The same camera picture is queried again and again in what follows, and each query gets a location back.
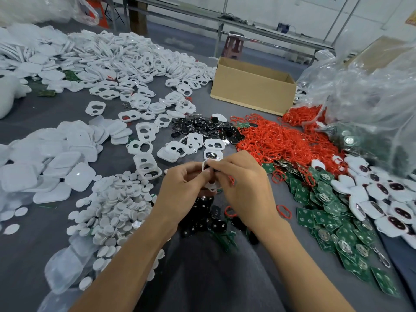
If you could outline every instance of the maroon plastic stool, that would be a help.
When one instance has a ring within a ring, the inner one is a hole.
[[[221,56],[231,59],[239,59],[242,54],[242,46],[244,41],[234,36],[227,36],[226,44],[224,45]]]

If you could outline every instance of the metal table frame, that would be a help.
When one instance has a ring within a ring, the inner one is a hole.
[[[184,2],[180,2],[180,1],[176,1],[176,0],[166,0],[167,2],[163,2],[161,0],[134,0],[134,1],[142,2],[142,3],[148,4],[148,5],[153,5],[155,7],[159,7],[159,8],[165,9],[165,10],[174,11],[176,13],[181,13],[181,14],[185,14],[185,15],[189,15],[189,16],[193,16],[193,17],[197,17],[197,18],[206,19],[206,20],[216,22],[218,24],[217,29],[207,27],[207,26],[203,26],[203,25],[196,24],[196,23],[192,23],[192,22],[189,22],[189,21],[186,21],[186,20],[183,20],[183,19],[178,19],[178,18],[175,18],[175,17],[171,17],[169,15],[164,15],[164,14],[156,13],[156,12],[153,12],[153,11],[142,10],[142,9],[137,8],[137,7],[129,6],[127,4],[127,0],[123,0],[124,14],[126,16],[127,16],[127,9],[128,9],[128,10],[140,12],[143,15],[153,15],[153,16],[157,16],[157,17],[164,18],[164,19],[167,19],[167,20],[176,21],[178,23],[182,23],[182,24],[185,24],[185,25],[188,25],[188,26],[200,28],[200,29],[207,30],[207,31],[216,32],[217,33],[217,38],[216,38],[216,44],[215,44],[215,49],[214,49],[214,56],[215,57],[218,57],[218,46],[219,46],[219,43],[221,41],[222,34],[228,34],[228,32],[223,31],[224,25],[231,25],[233,27],[237,27],[237,28],[240,28],[242,30],[249,31],[249,32],[252,32],[252,33],[257,34],[257,35],[265,36],[265,37],[268,37],[268,38],[271,38],[271,39],[276,39],[276,40],[279,40],[279,41],[284,41],[286,43],[294,44],[294,45],[297,45],[297,46],[303,46],[303,47],[311,48],[311,49],[314,49],[315,52],[319,51],[319,50],[322,50],[322,49],[329,49],[331,51],[334,51],[334,48],[329,43],[324,42],[324,41],[319,40],[319,39],[314,39],[314,38],[309,38],[309,37],[307,38],[307,37],[304,37],[304,36],[300,37],[300,35],[295,34],[295,33],[282,34],[282,33],[271,32],[271,31],[256,28],[255,26],[252,26],[252,25],[246,25],[246,24],[242,24],[242,23],[239,23],[239,22],[236,22],[236,21],[230,21],[230,20],[222,18],[220,12],[203,9],[203,8],[197,7],[197,6],[189,4],[189,3],[184,3]],[[225,11],[226,11],[227,4],[228,4],[228,0],[225,0],[223,13],[225,13]],[[286,48],[286,47],[270,44],[268,42],[259,41],[259,40],[256,40],[256,39],[246,38],[246,40],[249,40],[249,41],[252,41],[252,42],[257,42],[257,43],[260,43],[260,44],[263,44],[263,45],[266,45],[266,46],[269,46],[269,47],[277,48],[277,49],[280,49],[280,50],[284,50],[286,52],[297,53],[297,54],[299,54],[301,56],[304,56],[304,57],[312,58],[311,62],[313,62],[313,60],[314,60],[313,55],[305,54],[303,52],[299,52],[299,51],[296,51],[294,49],[289,49],[289,48]]]

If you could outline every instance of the hand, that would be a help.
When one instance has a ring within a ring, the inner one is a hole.
[[[208,160],[208,165],[219,171],[215,176],[227,201],[255,234],[266,227],[287,223],[277,213],[266,171],[247,151],[237,152],[221,161]],[[234,185],[228,176],[234,178]]]
[[[213,170],[207,168],[200,172],[201,167],[202,162],[188,162],[169,168],[150,217],[167,220],[176,228],[198,196],[213,195],[208,190],[201,190],[206,183],[215,179]]]

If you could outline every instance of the dark tabletop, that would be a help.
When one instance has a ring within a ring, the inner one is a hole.
[[[69,31],[67,25],[54,25],[64,32]],[[70,31],[79,31],[80,28],[98,30],[72,25]],[[211,66],[216,64],[215,60],[195,57]],[[156,93],[153,102],[171,91],[164,85],[165,80],[165,77],[157,77],[148,84]],[[210,83],[192,94],[198,114],[211,116],[213,113],[221,113],[228,118],[231,115],[244,117],[253,112],[242,106],[211,99],[211,87]],[[0,120],[0,143],[8,144],[40,128],[57,127],[65,120],[88,122],[92,117],[85,113],[85,108],[92,100],[100,98],[90,95],[86,89],[77,93],[65,90],[54,98],[36,97],[36,94],[30,93],[26,98],[16,100],[9,115]],[[117,119],[117,114],[123,111],[120,99],[105,103],[107,107],[103,116]],[[268,120],[276,120],[275,115],[258,111],[256,113]],[[203,161],[202,150],[180,158],[176,163],[168,163],[156,157],[156,152],[171,140],[171,133],[171,128],[161,128],[153,141],[153,155],[162,170],[186,161]],[[108,140],[103,146],[104,150],[99,154],[98,161],[90,164],[97,174],[110,176],[135,170],[133,156],[124,145],[112,145]],[[235,147],[229,145],[224,150],[224,155],[235,151]],[[152,181],[155,185],[153,193],[159,191],[162,178]],[[293,218],[289,222],[301,244],[356,311],[413,311],[393,268],[386,270],[395,279],[401,299],[390,297],[371,284],[360,281],[341,266],[334,254],[321,251],[307,228],[297,224],[296,207],[301,205],[294,201],[288,186],[284,182],[272,183],[272,188],[276,203],[291,210]],[[44,267],[55,252],[69,245],[66,228],[73,225],[73,221],[67,219],[68,214],[75,210],[78,199],[90,193],[91,187],[82,193],[73,191],[69,199],[56,203],[56,209],[31,204],[28,206],[27,215],[2,223],[3,227],[12,223],[20,224],[17,233],[11,236],[0,235],[2,312],[36,311],[50,291],[44,278]],[[223,194],[218,195],[214,203],[223,209],[227,206]],[[290,311],[288,295],[267,251],[262,245],[252,246],[245,235],[236,229],[235,231],[238,250],[228,253],[223,252],[208,233],[198,233],[186,239],[180,238],[178,233],[175,234],[164,246],[166,257],[156,270],[154,280],[147,284],[136,310]],[[377,247],[386,253],[380,244]],[[370,260],[373,266],[384,268],[375,254],[371,255]]]

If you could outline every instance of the pile of red rings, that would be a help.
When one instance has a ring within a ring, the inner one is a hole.
[[[245,138],[236,144],[237,151],[248,151],[259,164],[285,159],[304,174],[310,186],[315,184],[313,178],[310,181],[307,177],[311,176],[307,168],[313,159],[323,162],[326,170],[336,176],[346,174],[346,163],[337,164],[333,160],[334,155],[344,159],[345,154],[329,141],[326,134],[314,131],[316,124],[305,127],[305,132],[290,126],[302,125],[302,122],[314,119],[319,111],[320,107],[291,109],[283,116],[281,123],[266,120],[258,114],[247,115],[245,118],[231,116],[230,122],[234,124],[249,122],[257,125],[240,129]],[[275,166],[272,180],[278,183],[285,178],[284,172]]]

